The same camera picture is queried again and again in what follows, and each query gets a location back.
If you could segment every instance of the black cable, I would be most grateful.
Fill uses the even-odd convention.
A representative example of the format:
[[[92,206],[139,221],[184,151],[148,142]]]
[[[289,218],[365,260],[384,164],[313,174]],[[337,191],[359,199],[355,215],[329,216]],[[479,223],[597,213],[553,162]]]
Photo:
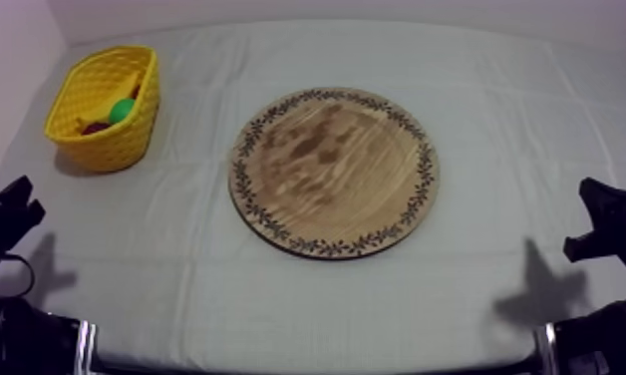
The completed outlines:
[[[0,299],[20,298],[26,295],[27,293],[29,293],[30,291],[32,291],[32,289],[34,288],[34,284],[36,283],[36,275],[34,273],[34,268],[32,268],[32,265],[29,264],[29,262],[25,258],[23,258],[22,256],[18,254],[3,254],[0,256],[0,258],[1,260],[19,260],[29,270],[29,284],[27,285],[27,288],[24,291],[15,295],[9,295],[9,296],[0,295]]]

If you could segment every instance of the wooden plate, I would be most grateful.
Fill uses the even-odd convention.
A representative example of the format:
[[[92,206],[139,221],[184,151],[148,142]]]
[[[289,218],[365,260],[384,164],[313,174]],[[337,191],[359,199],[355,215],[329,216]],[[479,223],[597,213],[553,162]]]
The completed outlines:
[[[432,206],[439,163],[401,107],[355,89],[288,95],[245,126],[229,191],[260,236],[306,257],[351,259],[408,235]]]

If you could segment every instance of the decorative border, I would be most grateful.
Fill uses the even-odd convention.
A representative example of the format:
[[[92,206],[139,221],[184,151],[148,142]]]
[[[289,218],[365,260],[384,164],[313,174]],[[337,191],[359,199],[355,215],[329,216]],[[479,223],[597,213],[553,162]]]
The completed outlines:
[[[428,201],[434,200],[438,189],[438,167],[435,165],[436,152],[417,121],[399,106],[391,104],[375,94],[356,89],[311,89],[294,93],[285,98],[281,99],[278,105],[267,107],[253,118],[244,128],[242,136],[239,137],[234,147],[234,158],[231,166],[234,184],[232,186],[230,180],[230,192],[232,192],[232,197],[240,199],[245,207],[244,210],[239,208],[239,211],[245,215],[246,221],[249,217],[254,218],[268,231],[269,235],[266,239],[274,240],[280,246],[287,244],[286,249],[288,251],[306,257],[324,259],[351,259],[370,255],[387,248],[387,246],[382,247],[386,240],[393,239],[396,242],[413,230],[415,224],[424,217],[424,212],[420,212],[421,209]],[[306,240],[300,236],[292,236],[284,224],[273,218],[271,212],[255,202],[256,194],[251,188],[252,181],[246,171],[245,160],[252,155],[257,142],[262,137],[265,126],[273,124],[275,120],[291,109],[312,100],[346,100],[377,112],[384,112],[389,120],[396,122],[399,128],[408,132],[419,142],[417,172],[420,182],[414,185],[414,194],[409,197],[405,210],[400,214],[399,222],[360,235],[351,242],[344,242],[342,239],[334,242],[328,242],[325,239]]]

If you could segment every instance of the white wall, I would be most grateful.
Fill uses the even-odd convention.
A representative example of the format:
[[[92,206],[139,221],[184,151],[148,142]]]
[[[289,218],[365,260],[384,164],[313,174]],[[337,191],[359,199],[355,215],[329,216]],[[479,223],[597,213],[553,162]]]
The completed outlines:
[[[0,0],[0,163],[34,94],[66,48],[45,0]],[[28,126],[43,132],[43,124]]]
[[[293,18],[431,22],[626,52],[626,0],[49,0],[71,43]]]

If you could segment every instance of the basket rim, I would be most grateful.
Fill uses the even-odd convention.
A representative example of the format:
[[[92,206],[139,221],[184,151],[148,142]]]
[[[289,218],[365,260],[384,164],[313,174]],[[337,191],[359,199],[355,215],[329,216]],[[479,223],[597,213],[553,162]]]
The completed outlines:
[[[155,49],[153,49],[152,47],[145,46],[145,45],[120,45],[120,46],[114,46],[114,47],[107,48],[101,51],[97,51],[93,54],[90,54],[86,56],[85,58],[83,58],[82,60],[80,60],[79,62],[77,62],[76,64],[74,64],[74,66],[72,66],[71,70],[67,74],[67,77],[64,80],[64,84],[62,85],[62,88],[58,92],[57,97],[55,98],[53,107],[50,113],[48,114],[48,118],[46,119],[46,127],[45,127],[46,137],[60,144],[66,144],[66,145],[67,144],[82,144],[82,143],[99,141],[105,138],[109,138],[121,132],[123,129],[129,127],[132,124],[132,119],[134,118],[134,116],[137,115],[137,113],[139,112],[139,109],[141,108],[142,102],[144,100],[143,95],[137,96],[137,99],[134,103],[134,107],[124,119],[122,119],[120,122],[115,123],[100,132],[96,132],[96,133],[89,134],[86,136],[78,135],[78,136],[66,136],[66,137],[55,136],[49,132],[52,119],[57,114],[57,110],[60,106],[60,103],[62,102],[62,97],[64,97],[64,94],[66,93],[69,84],[71,83],[72,79],[76,76],[76,74],[78,74],[81,68],[93,63],[96,59],[104,55],[111,54],[120,49],[141,49],[141,50],[146,50],[150,53],[151,59],[149,60],[148,66],[146,67],[146,73],[144,74],[144,78],[141,83],[140,92],[143,93],[147,90],[147,88],[152,84],[152,77],[155,73],[155,65],[157,62],[157,53],[155,52]]]

